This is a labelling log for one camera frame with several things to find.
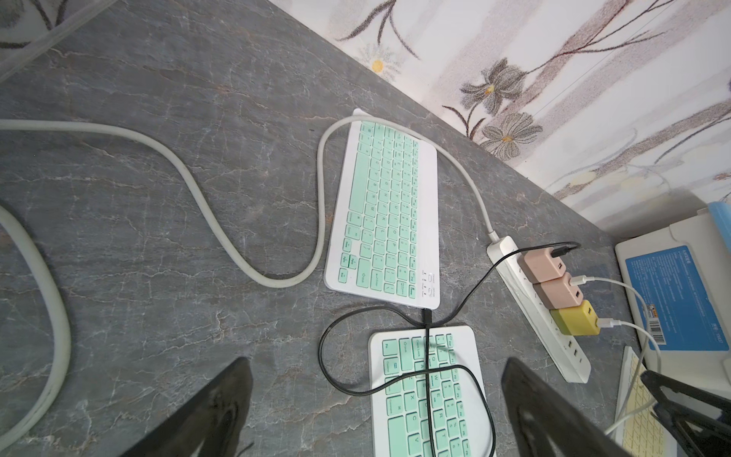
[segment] floral wallpaper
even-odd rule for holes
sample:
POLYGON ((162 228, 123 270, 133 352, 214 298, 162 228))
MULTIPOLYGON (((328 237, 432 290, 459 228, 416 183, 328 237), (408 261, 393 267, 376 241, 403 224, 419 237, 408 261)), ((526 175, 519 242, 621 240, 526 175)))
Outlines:
POLYGON ((731 0, 271 0, 630 237, 731 203, 731 0))

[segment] flower pattern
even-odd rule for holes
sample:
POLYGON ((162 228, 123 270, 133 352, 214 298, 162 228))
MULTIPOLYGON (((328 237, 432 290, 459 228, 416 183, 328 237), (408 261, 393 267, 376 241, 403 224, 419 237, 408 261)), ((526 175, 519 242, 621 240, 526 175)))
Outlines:
POLYGON ((520 154, 518 144, 530 143, 536 139, 543 127, 533 124, 533 116, 527 113, 510 113, 500 128, 487 126, 482 129, 486 141, 480 143, 487 152, 502 161, 514 159, 520 154))
POLYGON ((462 97, 462 105, 466 109, 474 107, 478 103, 482 103, 491 116, 498 113, 503 99, 517 99, 523 91, 523 82, 526 79, 526 73, 517 65, 508 65, 507 58, 493 65, 488 71, 484 69, 482 76, 485 83, 479 86, 473 86, 464 83, 460 91, 464 94, 462 97))
POLYGON ((367 45, 360 50, 358 61, 388 82, 401 73, 401 62, 395 53, 386 47, 367 45))

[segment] blue label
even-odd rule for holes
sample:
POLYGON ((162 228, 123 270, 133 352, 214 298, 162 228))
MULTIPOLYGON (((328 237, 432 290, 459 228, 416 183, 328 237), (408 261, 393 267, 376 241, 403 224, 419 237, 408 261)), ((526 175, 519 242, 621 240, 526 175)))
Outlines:
MULTIPOLYGON (((626 264, 632 286, 650 308, 650 333, 662 350, 729 350, 687 246, 632 257, 626 264)), ((646 326, 648 316, 640 313, 646 326)))

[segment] marble surface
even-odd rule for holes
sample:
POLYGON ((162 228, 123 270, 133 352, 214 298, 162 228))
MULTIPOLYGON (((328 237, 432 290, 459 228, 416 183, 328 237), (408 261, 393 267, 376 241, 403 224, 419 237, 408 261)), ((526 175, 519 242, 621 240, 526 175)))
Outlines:
MULTIPOLYGON (((146 133, 182 158, 232 242, 259 271, 288 277, 309 262, 317 229, 315 151, 354 107, 441 143, 482 190, 497 231, 519 245, 573 239, 571 271, 618 278, 613 239, 266 0, 115 3, 0 88, 0 117, 93 121, 146 133)), ((331 220, 346 129, 327 145, 331 220)), ((5 455, 118 455, 234 357, 255 389, 248 456, 372 454, 371 406, 325 381, 317 341, 371 301, 328 290, 318 269, 269 290, 212 236, 175 169, 140 144, 101 135, 0 133, 0 201, 49 263, 71 319, 66 383, 48 414, 5 455)), ((489 267, 477 205, 439 162, 443 315, 489 267)), ((624 292, 585 294, 628 318, 624 292)), ((599 426, 611 422, 626 329, 580 343, 586 385, 563 381, 499 277, 456 322, 475 331, 499 455, 517 455, 499 380, 519 357, 599 426)), ((365 387, 366 342, 403 328, 389 314, 345 322, 327 346, 340 379, 365 387)), ((45 308, 0 232, 0 429, 35 402, 52 358, 45 308)))

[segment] white power strip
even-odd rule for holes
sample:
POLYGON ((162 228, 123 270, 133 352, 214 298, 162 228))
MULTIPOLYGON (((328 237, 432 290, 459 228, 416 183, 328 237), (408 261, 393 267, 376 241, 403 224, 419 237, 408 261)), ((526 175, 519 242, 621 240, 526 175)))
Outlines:
MULTIPOLYGON (((518 246, 512 238, 506 236, 488 246, 488 256, 492 262, 497 262, 516 249, 518 246)), ((543 305, 533 284, 518 265, 518 255, 520 254, 503 260, 497 267, 498 273, 564 379, 567 382, 588 382, 591 373, 589 359, 573 336, 566 336, 558 329, 550 311, 543 305)))

